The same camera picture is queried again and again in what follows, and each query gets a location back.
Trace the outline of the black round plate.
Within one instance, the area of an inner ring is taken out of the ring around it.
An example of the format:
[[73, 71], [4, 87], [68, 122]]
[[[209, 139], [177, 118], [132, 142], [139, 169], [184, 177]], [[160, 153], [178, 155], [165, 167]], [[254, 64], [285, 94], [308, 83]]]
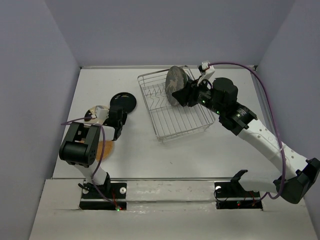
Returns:
[[136, 97], [129, 92], [119, 92], [110, 100], [111, 107], [120, 107], [130, 114], [137, 106]]

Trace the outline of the grey deer plate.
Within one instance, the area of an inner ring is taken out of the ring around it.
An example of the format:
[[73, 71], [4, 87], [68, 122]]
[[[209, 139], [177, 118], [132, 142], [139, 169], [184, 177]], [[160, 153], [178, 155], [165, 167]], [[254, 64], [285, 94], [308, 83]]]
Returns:
[[165, 94], [171, 106], [178, 106], [178, 101], [172, 96], [172, 93], [183, 89], [185, 71], [179, 66], [172, 66], [166, 75]]

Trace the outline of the teal flower plate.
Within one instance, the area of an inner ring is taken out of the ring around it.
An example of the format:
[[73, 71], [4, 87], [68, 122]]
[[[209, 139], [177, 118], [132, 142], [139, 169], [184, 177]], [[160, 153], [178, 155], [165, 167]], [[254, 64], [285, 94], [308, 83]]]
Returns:
[[191, 77], [189, 76], [189, 74], [185, 71], [184, 72], [184, 85], [186, 86], [188, 84], [189, 81], [191, 81]]

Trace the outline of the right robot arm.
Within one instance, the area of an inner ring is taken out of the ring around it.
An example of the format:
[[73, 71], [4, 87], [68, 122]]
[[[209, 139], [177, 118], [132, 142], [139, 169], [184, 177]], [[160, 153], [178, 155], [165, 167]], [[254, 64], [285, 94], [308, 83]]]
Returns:
[[230, 79], [219, 77], [212, 83], [206, 79], [170, 80], [166, 93], [183, 107], [200, 104], [216, 113], [225, 129], [253, 146], [280, 171], [280, 176], [273, 181], [261, 176], [257, 180], [249, 175], [237, 177], [230, 183], [235, 196], [247, 191], [270, 192], [298, 204], [316, 182], [320, 161], [307, 159], [292, 150], [270, 132], [255, 113], [238, 103], [238, 88]]

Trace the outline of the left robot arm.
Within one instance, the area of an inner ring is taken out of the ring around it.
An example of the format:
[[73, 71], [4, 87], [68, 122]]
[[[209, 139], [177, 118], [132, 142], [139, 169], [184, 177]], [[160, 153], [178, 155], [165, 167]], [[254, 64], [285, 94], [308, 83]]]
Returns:
[[126, 123], [127, 113], [119, 106], [95, 107], [94, 113], [62, 123], [69, 126], [59, 148], [59, 158], [77, 168], [86, 178], [89, 193], [109, 201], [110, 175], [101, 168], [106, 142], [116, 141]]

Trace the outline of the cream plate with black mark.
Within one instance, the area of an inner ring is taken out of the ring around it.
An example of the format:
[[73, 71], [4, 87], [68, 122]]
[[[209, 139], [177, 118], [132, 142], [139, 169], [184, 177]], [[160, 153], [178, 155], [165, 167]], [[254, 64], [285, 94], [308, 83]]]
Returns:
[[90, 108], [84, 115], [84, 122], [87, 124], [96, 124], [95, 123], [95, 108], [96, 106], [93, 106]]

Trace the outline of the round bamboo wooden plate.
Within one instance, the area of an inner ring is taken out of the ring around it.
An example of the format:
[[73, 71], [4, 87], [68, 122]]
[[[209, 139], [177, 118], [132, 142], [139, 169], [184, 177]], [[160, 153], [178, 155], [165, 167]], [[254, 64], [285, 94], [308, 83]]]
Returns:
[[96, 161], [100, 160], [100, 157], [102, 159], [106, 159], [113, 151], [114, 148], [114, 142], [106, 140], [105, 142], [100, 141], [97, 146], [97, 151], [96, 151]]

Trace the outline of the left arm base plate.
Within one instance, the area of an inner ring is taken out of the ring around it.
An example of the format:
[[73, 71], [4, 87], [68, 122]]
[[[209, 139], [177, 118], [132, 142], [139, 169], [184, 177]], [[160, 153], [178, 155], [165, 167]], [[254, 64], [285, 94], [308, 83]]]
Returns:
[[93, 211], [125, 211], [127, 209], [127, 183], [111, 182], [109, 192], [99, 186], [99, 191], [93, 184], [78, 183], [81, 189], [79, 208]]

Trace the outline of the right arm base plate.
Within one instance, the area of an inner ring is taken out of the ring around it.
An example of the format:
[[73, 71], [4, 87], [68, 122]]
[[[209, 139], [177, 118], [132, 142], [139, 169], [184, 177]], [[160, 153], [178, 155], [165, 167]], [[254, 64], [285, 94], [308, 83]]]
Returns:
[[245, 191], [238, 182], [215, 182], [213, 196], [218, 210], [262, 210], [259, 192]]

